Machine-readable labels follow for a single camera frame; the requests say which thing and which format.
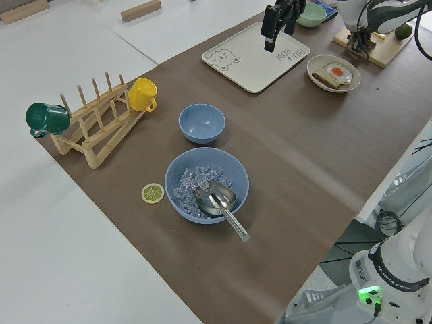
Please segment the yellow mug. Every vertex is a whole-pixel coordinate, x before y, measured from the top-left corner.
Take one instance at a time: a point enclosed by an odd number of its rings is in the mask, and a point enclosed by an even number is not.
[[[157,88],[149,79],[139,78],[128,91],[129,105],[133,110],[151,113],[157,107]]]

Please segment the white plate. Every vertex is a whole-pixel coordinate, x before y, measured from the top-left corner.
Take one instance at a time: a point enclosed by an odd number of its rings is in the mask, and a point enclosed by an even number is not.
[[[311,49],[280,32],[275,50],[264,50],[262,22],[256,22],[202,54],[202,60],[232,82],[251,93],[268,85],[300,63]]]
[[[338,63],[343,64],[352,73],[352,81],[351,81],[351,83],[349,85],[347,85],[347,86],[342,86],[341,88],[339,88],[337,90],[329,88],[328,86],[326,86],[323,83],[319,82],[317,79],[315,79],[312,76],[312,73],[314,71],[317,71],[317,70],[321,69],[324,65],[326,65],[328,63],[333,63],[333,62],[338,62]],[[319,56],[315,56],[315,57],[313,57],[312,59],[309,60],[307,69],[308,69],[309,78],[312,80],[312,82],[315,83],[317,86],[319,86],[321,89],[324,89],[324,90],[327,90],[327,91],[330,91],[330,92],[345,93],[345,92],[354,90],[360,84],[360,73],[358,72],[358,70],[350,62],[345,61],[344,59],[341,59],[340,57],[337,57],[337,56],[333,56],[333,55],[319,55]]]

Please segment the brown table surface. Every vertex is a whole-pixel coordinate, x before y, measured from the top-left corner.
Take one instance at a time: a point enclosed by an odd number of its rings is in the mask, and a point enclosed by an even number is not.
[[[146,73],[158,87],[156,112],[97,170],[81,153],[62,156],[51,139],[41,141],[208,324],[274,322],[432,116],[426,83],[432,64],[414,41],[383,70],[354,61],[331,42],[343,26],[339,18],[314,29],[298,26],[295,37],[311,54],[261,94],[247,93],[202,62],[202,53],[262,17]],[[421,37],[432,39],[424,30]],[[359,88],[333,94],[315,86],[306,64],[321,54],[352,62]],[[247,243],[226,222],[191,223],[166,197],[155,205],[140,197],[145,184],[163,184],[179,154],[199,146],[178,128],[180,111],[193,103],[224,112],[225,132],[209,146],[233,154],[248,172],[250,192],[236,213],[250,233]]]

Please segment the egg yolk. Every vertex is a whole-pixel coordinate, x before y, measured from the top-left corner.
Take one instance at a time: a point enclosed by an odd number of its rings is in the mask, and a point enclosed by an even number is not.
[[[337,66],[333,67],[331,71],[337,76],[341,76],[342,74],[344,74],[344,71],[342,71],[342,69]]]

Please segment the white tray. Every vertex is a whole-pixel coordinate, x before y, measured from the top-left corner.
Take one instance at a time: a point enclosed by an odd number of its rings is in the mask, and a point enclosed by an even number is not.
[[[263,91],[311,52],[282,31],[274,52],[264,50],[261,24],[254,23],[202,54],[206,64],[251,93]]]

